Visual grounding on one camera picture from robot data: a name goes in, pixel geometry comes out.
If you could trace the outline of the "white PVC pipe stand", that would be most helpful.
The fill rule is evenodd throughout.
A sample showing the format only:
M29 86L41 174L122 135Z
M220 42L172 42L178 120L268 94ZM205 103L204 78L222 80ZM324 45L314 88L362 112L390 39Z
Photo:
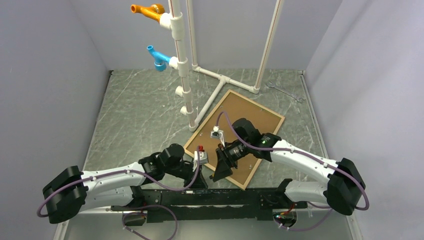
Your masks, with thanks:
M284 1L277 0L274 9L265 0L257 0L256 9L250 7L254 1L242 0L238 5L233 0L188 0L186 1L187 22L184 22L178 0L168 2L169 12L163 13L160 25L171 31L175 41L176 56L171 57L170 66L178 70L181 85L175 93L184 99L180 113L188 119L188 129L194 132L222 87L234 85L253 94L258 94L265 68L271 54ZM254 18L262 18L260 11L268 11L272 16L263 54L259 55L261 43L247 44L264 33L264 28L254 23ZM252 64L260 59L257 78L253 85L247 85L229 76L208 70L232 69ZM218 80L218 85L198 113L194 112L193 92L189 85L189 70Z

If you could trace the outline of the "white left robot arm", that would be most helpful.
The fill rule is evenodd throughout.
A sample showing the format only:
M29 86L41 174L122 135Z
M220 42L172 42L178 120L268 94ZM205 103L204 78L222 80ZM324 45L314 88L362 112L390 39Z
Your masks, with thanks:
M121 167L96 171L81 171L76 165L67 167L42 189L44 201L36 214L48 218L50 224L59 224L100 207L137 210L144 203L141 187L148 184L175 192L206 189L202 165L209 159L203 146L197 147L192 161L184 160L184 155L184 148L173 143Z

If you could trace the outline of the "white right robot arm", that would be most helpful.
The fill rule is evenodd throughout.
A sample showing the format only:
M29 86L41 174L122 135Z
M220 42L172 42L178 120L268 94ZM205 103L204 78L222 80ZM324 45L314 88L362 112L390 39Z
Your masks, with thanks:
M276 203L282 208L297 202L322 203L345 216L369 209L366 185L351 160L336 161L304 151L275 134L260 133L246 118L236 120L230 129L236 139L216 148L217 164L210 177L214 182L231 176L238 161L252 155L297 169L313 179L284 179L275 193Z

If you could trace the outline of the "green wooden photo frame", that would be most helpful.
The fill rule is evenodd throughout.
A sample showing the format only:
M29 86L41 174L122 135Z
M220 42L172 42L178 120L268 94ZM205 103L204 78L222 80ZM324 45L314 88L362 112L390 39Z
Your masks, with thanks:
M198 145L203 147L208 154L208 163L204 165L204 169L210 169L210 175L216 170L218 159L215 149L220 143L218 139L211 138L210 133L215 126L219 113L223 111L227 112L231 123L240 118L245 118L260 133L277 134L285 120L283 115L233 90L228 90L184 145L185 152L191 157L194 156L194 151ZM237 161L237 169L234 168L233 174L225 179L241 190L245 190L260 163L260 159L249 154Z

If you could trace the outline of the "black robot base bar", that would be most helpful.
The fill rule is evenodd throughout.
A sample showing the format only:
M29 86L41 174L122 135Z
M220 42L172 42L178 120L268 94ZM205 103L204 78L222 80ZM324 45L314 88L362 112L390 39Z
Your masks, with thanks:
M171 191L165 189L136 190L136 198L126 206L116 203L111 210L138 211L147 206L147 223L171 221L172 215L162 209L169 208L180 221L255 219L271 221L273 215L286 209L307 208L304 201L292 202L276 188L248 188L246 190L217 188L193 191Z

